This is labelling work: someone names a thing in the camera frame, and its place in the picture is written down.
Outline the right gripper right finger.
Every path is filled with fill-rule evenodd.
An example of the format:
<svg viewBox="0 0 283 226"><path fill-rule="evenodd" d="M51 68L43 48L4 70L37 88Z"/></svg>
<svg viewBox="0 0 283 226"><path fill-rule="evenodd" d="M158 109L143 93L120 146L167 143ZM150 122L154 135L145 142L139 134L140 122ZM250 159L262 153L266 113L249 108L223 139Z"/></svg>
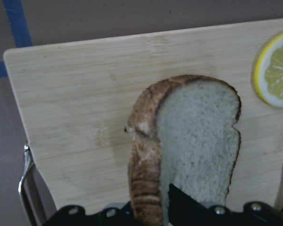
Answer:
<svg viewBox="0 0 283 226"><path fill-rule="evenodd" d="M168 197L168 221L174 226L283 226L283 212L264 202L248 202L242 212L222 205L206 207L173 184Z"/></svg>

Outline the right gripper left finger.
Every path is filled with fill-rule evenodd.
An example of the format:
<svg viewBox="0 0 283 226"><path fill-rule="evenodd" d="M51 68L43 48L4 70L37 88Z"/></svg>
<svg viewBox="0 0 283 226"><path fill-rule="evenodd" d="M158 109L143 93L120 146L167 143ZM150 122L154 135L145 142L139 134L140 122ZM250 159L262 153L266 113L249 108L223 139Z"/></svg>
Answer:
<svg viewBox="0 0 283 226"><path fill-rule="evenodd" d="M123 207L106 207L87 215L79 205L67 205L59 209L45 223L45 226L135 226L130 202Z"/></svg>

